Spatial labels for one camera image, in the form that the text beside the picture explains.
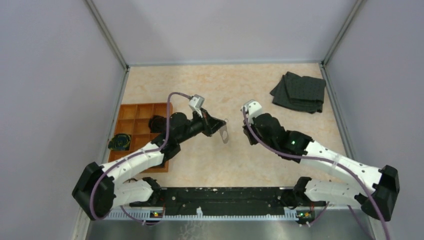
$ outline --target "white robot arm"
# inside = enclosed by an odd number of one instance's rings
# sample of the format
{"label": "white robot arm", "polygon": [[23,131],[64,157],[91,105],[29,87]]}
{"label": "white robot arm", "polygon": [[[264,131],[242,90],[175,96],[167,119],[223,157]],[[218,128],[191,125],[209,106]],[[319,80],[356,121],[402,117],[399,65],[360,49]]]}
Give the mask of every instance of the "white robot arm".
{"label": "white robot arm", "polygon": [[[283,159],[317,168],[345,182],[327,182],[301,177],[293,189],[298,204],[326,201],[356,206],[361,207],[367,215],[378,219],[375,209],[358,180],[340,167],[345,166],[372,193],[384,220],[390,221],[399,194],[398,171],[394,167],[386,165],[380,169],[365,165],[331,151],[306,134],[285,130],[275,117],[269,113],[263,113],[262,106],[255,100],[245,103],[241,110],[243,109],[247,120],[243,126],[244,134],[251,145],[258,143],[251,132],[253,131],[262,143],[275,151],[284,153],[285,156],[281,155]],[[325,158],[333,164],[306,159],[307,157]]]}
{"label": "white robot arm", "polygon": [[[169,136],[166,144],[166,132],[161,133],[143,148],[113,162],[97,165],[90,163],[84,169],[72,196],[92,220],[107,215],[112,208],[132,202],[146,202],[152,198],[159,185],[151,178],[136,182],[125,183],[133,176],[153,166],[160,165],[173,158],[180,150],[180,143],[203,133],[211,137],[218,130],[223,136],[226,121],[214,118],[202,108],[204,98],[194,95],[190,98],[189,106],[193,110],[193,118],[188,120],[182,112],[176,112],[169,118]],[[93,203],[94,217],[90,210]]]}

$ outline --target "orange compartment tray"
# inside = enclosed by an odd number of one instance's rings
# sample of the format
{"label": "orange compartment tray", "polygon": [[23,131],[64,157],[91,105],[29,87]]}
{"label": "orange compartment tray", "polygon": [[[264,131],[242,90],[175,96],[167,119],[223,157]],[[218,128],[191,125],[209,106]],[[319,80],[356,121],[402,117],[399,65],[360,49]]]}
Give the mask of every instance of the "orange compartment tray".
{"label": "orange compartment tray", "polygon": [[[171,103],[170,114],[172,113],[173,106]],[[159,135],[158,133],[150,133],[149,119],[153,115],[166,117],[167,104],[143,103],[122,104],[120,106],[114,134],[129,134],[131,135],[131,142],[129,144],[129,151],[110,151],[109,162],[137,151]],[[146,169],[143,173],[167,173],[168,168],[169,161],[165,162],[163,166],[158,165]]]}

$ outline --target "black towel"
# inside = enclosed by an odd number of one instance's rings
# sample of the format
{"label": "black towel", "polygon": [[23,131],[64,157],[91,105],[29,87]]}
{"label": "black towel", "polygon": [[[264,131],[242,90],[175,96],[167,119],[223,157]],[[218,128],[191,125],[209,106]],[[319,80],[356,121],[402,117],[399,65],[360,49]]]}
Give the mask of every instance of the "black towel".
{"label": "black towel", "polygon": [[325,86],[323,79],[301,77],[288,71],[271,90],[272,103],[299,112],[322,113]]}

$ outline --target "marble surface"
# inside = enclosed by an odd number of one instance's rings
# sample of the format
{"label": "marble surface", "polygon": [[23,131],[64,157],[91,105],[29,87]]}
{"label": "marble surface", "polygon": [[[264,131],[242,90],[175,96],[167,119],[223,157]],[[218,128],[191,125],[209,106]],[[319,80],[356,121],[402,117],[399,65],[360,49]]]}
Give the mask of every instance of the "marble surface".
{"label": "marble surface", "polygon": [[[322,78],[316,63],[131,67],[122,104],[166,102],[170,92],[198,94],[205,98],[203,108],[211,116],[229,121],[227,144],[218,133],[198,135],[181,144],[168,173],[139,174],[137,178],[150,176],[163,187],[286,187],[303,176],[337,181],[314,168],[284,160],[259,144],[250,146],[243,134],[240,108],[255,99],[285,129],[310,135],[345,155],[327,93],[322,113],[296,112],[272,104],[269,92],[287,71]],[[186,98],[173,96],[171,102],[174,112],[191,118]]]}

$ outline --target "gray wall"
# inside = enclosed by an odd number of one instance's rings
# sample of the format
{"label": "gray wall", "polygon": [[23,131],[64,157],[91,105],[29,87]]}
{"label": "gray wall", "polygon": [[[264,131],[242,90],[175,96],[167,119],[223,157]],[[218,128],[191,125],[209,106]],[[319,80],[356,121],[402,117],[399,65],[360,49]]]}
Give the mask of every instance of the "gray wall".
{"label": "gray wall", "polygon": [[2,1],[0,33],[0,239],[69,239],[123,69],[82,0]]}
{"label": "gray wall", "polygon": [[357,160],[399,170],[391,225],[422,239],[424,1],[367,1],[328,66]]}
{"label": "gray wall", "polygon": [[318,62],[355,0],[94,0],[134,64]]}

